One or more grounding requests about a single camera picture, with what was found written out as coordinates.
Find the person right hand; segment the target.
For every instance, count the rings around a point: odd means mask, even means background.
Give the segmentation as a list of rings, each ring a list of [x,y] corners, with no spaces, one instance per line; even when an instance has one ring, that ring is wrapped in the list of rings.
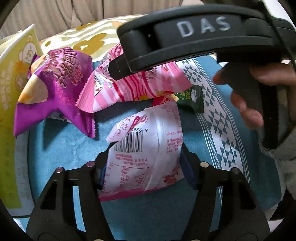
[[[260,107],[258,84],[269,86],[287,86],[287,109],[292,126],[295,126],[295,70],[283,63],[272,63],[266,66],[236,66],[228,63],[213,77],[217,85],[232,87],[231,103],[240,111],[245,125],[249,129],[263,127],[264,121]]]

